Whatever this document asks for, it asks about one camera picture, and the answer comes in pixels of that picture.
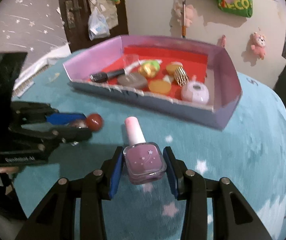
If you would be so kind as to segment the person's left hand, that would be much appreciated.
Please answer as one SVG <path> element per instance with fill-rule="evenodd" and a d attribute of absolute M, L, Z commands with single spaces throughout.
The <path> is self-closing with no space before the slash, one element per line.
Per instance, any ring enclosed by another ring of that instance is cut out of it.
<path fill-rule="evenodd" d="M 6 173 L 6 174 L 15 174 L 20 171 L 20 167 L 0 167 L 0 173 Z"/>

